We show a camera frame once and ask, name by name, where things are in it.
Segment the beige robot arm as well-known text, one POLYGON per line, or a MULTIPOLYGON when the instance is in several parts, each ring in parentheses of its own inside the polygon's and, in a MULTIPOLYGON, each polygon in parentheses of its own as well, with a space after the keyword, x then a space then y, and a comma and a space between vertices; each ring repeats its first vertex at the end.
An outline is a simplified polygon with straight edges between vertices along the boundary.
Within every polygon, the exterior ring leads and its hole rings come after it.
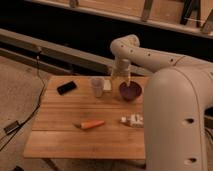
POLYGON ((142 48, 135 35, 117 38, 112 76, 135 63, 153 75, 144 91, 146 171, 208 171, 204 113, 213 107, 213 63, 142 48))

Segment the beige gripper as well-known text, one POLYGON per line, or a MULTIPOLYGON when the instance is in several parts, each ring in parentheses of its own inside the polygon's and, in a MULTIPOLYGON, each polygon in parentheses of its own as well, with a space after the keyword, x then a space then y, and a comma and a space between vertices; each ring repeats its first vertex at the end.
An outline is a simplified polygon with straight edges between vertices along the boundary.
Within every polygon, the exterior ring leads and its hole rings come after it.
POLYGON ((112 67, 111 77, 123 77, 126 80, 126 88, 130 88, 130 67, 131 62, 128 59, 116 58, 112 67))

